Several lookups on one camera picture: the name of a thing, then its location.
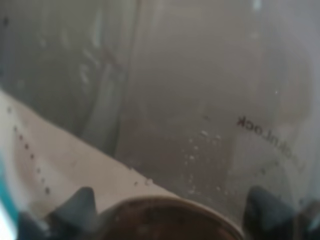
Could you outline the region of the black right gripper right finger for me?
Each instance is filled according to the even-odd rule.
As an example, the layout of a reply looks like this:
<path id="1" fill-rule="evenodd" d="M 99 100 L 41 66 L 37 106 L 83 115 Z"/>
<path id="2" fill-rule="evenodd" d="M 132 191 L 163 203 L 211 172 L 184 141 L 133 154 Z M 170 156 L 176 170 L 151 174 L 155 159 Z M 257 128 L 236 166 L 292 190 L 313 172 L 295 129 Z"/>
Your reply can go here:
<path id="1" fill-rule="evenodd" d="M 318 240 L 320 202 L 313 200 L 297 211 L 254 186 L 246 197 L 242 230 L 246 240 Z"/>

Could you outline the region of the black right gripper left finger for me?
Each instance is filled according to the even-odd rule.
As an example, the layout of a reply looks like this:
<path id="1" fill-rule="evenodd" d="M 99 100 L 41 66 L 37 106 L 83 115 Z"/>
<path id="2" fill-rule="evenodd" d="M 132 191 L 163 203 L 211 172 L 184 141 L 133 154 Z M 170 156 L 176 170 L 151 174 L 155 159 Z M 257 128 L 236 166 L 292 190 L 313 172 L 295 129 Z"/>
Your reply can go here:
<path id="1" fill-rule="evenodd" d="M 94 234 L 97 219 L 94 190 L 91 187 L 81 187 L 40 220 L 27 212 L 20 212 L 17 239 L 88 240 Z"/>

